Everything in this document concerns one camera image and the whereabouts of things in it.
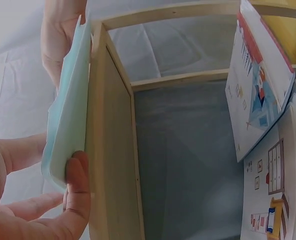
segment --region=wooden frame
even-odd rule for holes
[[[294,7],[252,3],[260,14],[296,18]],[[239,0],[190,2],[92,22],[86,131],[92,240],[145,239],[134,92],[222,80],[228,75],[228,69],[219,69],[131,83],[108,30],[173,18],[236,15],[239,6]]]

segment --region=gray fabric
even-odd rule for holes
[[[225,81],[135,94],[147,240],[236,240],[244,170]]]

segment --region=hand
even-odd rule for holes
[[[46,134],[0,140],[0,199],[6,176],[40,161]],[[43,194],[21,202],[0,205],[0,240],[77,240],[90,212],[88,158],[76,152],[66,165],[67,192]],[[54,219],[38,219],[63,202],[63,213]]]
[[[57,90],[59,89],[63,60],[73,43],[76,24],[86,21],[87,0],[45,0],[41,26],[42,63]]]

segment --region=red stripe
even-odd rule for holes
[[[284,207],[286,208],[287,218],[289,218],[289,204],[288,204],[285,194],[283,194],[281,198],[283,200]]]
[[[255,38],[249,29],[246,20],[244,19],[241,12],[238,13],[237,18],[239,20],[239,25],[243,29],[243,38],[246,43],[247,50],[249,52],[249,55],[251,57],[251,60],[254,60],[259,64],[263,61],[263,56],[259,51],[259,48],[256,44]]]
[[[295,70],[293,69],[293,66],[291,64],[291,62],[289,61],[289,58],[286,56],[285,51],[283,50],[282,46],[279,44],[279,42],[277,41],[277,39],[275,38],[274,34],[272,33],[272,31],[270,30],[270,28],[267,26],[267,24],[265,23],[265,21],[263,20],[263,18],[260,18],[260,21],[262,23],[262,25],[266,28],[267,32],[269,33],[270,37],[272,38],[272,40],[274,41],[274,43],[276,44],[277,48],[279,49],[283,59],[285,60],[285,62],[287,63],[287,66],[289,68],[289,70],[294,73]]]

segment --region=light blue paper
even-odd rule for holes
[[[91,28],[78,19],[70,52],[63,59],[58,96],[49,108],[41,173],[61,191],[66,189],[66,162],[85,149]]]

